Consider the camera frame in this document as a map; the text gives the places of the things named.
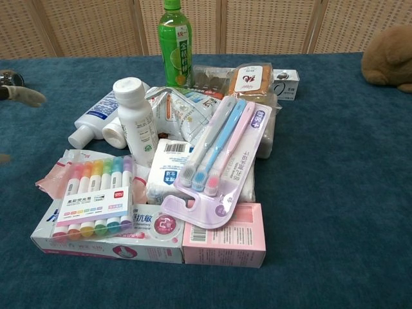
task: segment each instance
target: stuffed animal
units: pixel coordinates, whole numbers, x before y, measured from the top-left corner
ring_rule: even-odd
[[[412,93],[412,25],[394,26],[374,37],[363,53],[362,74],[371,84]]]

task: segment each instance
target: cardboard box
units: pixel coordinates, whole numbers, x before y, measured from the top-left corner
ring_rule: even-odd
[[[274,91],[278,100],[295,100],[299,75],[296,70],[273,70]]]
[[[185,224],[183,253],[186,264],[260,267],[266,254],[261,205],[236,205],[230,221],[205,230]]]
[[[184,222],[161,213],[158,205],[134,205],[135,230],[132,233],[112,238],[64,242],[51,239],[58,211],[59,202],[55,200],[31,236],[33,242],[45,253],[183,262]]]

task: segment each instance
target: bottle label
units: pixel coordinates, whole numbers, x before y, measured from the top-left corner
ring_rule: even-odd
[[[160,36],[168,86],[191,85],[192,42],[187,25],[174,27],[167,37]]]
[[[105,120],[118,107],[114,91],[109,92],[102,100],[94,105],[86,115],[92,115]]]

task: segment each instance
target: green plastic bottle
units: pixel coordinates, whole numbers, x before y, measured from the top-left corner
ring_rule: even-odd
[[[158,26],[167,85],[192,86],[192,26],[181,12],[180,0],[165,0]]]

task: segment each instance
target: blue toothbrush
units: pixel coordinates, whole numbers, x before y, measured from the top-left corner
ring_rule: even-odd
[[[196,174],[194,175],[192,181],[192,189],[198,192],[202,192],[204,190],[207,175],[210,169],[212,168],[214,162],[218,158],[220,151],[223,149],[223,147],[225,147],[225,144],[229,139],[229,136],[232,134],[234,128],[236,127],[236,124],[238,123],[239,118],[242,115],[242,112],[245,109],[245,107],[246,101],[239,100],[234,109],[232,110],[229,119],[227,120],[225,126],[223,127],[223,130],[220,132],[218,139],[216,140],[216,145],[214,146],[212,156],[207,162],[206,167],[196,172]]]

